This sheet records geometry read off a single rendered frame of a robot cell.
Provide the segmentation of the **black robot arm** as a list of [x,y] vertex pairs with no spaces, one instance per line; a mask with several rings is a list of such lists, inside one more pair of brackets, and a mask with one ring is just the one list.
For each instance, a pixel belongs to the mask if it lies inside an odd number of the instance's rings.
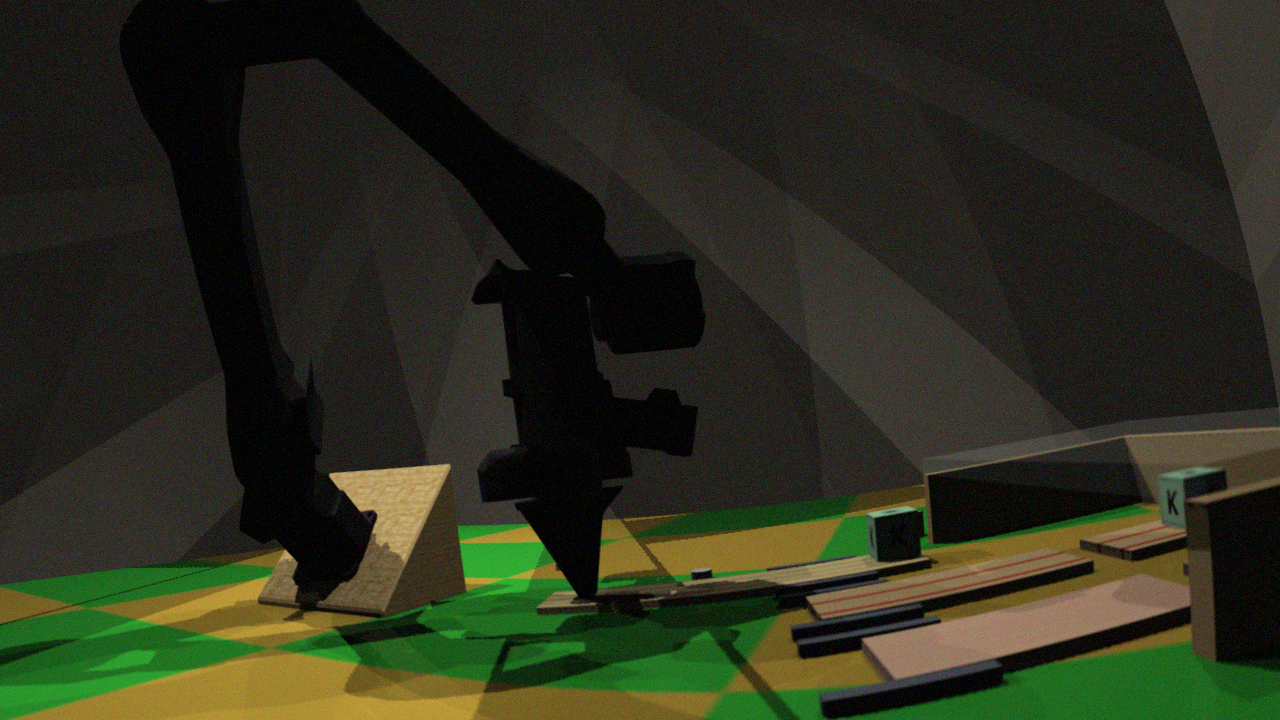
[[[227,436],[244,487],[239,530],[262,544],[275,538],[298,562],[296,583],[356,577],[378,514],[360,512],[315,468],[324,402],[312,359],[293,364],[279,341],[239,151],[246,67],[323,61],[465,184],[529,266],[495,259],[474,290],[475,305],[500,302],[508,366],[595,354],[593,333],[614,355],[701,340],[692,258],[614,252],[593,193],[488,126],[357,0],[142,0],[122,26],[120,54],[172,164],[225,375]],[[599,457],[626,446],[691,456],[698,406],[676,389],[654,388],[645,401],[594,383]]]

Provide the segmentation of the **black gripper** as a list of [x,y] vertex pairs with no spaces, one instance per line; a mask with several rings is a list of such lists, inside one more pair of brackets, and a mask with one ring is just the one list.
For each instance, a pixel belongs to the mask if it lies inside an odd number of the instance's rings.
[[[484,502],[529,498],[515,507],[580,598],[596,594],[602,520],[623,486],[602,480],[634,477],[628,451],[599,457],[602,439],[590,438],[588,391],[596,389],[595,354],[529,357],[502,380],[513,398],[518,445],[495,448],[477,468]],[[602,454],[605,451],[602,448]]]

